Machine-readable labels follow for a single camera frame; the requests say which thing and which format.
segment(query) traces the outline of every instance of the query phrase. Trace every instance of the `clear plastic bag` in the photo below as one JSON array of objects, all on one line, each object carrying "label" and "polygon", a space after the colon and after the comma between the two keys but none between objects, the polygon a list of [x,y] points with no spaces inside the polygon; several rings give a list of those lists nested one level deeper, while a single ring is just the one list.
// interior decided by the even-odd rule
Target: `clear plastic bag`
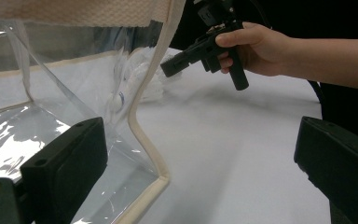
[{"label": "clear plastic bag", "polygon": [[[136,220],[168,183],[134,114],[177,22],[167,34],[166,21],[107,27],[0,20],[0,177],[18,181],[20,166],[46,144],[102,117],[107,167],[73,223]],[[166,40],[158,40],[161,33]]]}]

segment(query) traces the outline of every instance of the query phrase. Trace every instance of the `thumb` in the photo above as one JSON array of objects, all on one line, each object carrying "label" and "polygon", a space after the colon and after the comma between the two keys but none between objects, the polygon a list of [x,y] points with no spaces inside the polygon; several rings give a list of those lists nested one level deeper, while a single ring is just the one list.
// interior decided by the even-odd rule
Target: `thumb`
[{"label": "thumb", "polygon": [[243,29],[220,34],[216,37],[216,44],[222,48],[231,48],[237,45],[255,44],[261,37],[261,25],[251,22],[243,22]]}]

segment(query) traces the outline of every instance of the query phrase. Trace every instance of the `hand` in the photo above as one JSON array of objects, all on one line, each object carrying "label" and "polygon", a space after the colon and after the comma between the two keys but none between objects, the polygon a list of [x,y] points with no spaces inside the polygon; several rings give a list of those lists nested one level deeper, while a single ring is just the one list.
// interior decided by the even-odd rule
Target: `hand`
[{"label": "hand", "polygon": [[[291,38],[265,26],[244,22],[243,29],[218,35],[216,44],[223,48],[237,46],[244,69],[265,75],[277,76],[284,73],[289,60]],[[221,71],[229,72],[233,64],[228,53],[218,56]]]}]

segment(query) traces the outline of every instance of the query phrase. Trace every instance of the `white table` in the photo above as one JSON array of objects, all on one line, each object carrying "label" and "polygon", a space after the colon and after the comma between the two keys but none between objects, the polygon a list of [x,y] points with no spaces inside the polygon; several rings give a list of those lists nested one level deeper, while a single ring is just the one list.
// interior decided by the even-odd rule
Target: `white table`
[{"label": "white table", "polygon": [[138,107],[172,177],[139,223],[330,223],[327,198],[294,163],[302,116],[321,117],[307,81],[246,72],[250,87],[236,91],[201,63],[181,76]]}]

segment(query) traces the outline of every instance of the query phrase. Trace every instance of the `crumpled clear plastic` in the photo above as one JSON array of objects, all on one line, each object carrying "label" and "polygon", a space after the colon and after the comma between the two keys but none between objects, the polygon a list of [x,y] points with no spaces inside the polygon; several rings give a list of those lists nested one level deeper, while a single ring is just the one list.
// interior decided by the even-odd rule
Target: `crumpled clear plastic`
[{"label": "crumpled clear plastic", "polygon": [[73,223],[113,223],[158,178],[126,115],[161,27],[0,21],[0,177],[18,181],[46,144],[103,117],[108,164]]}]

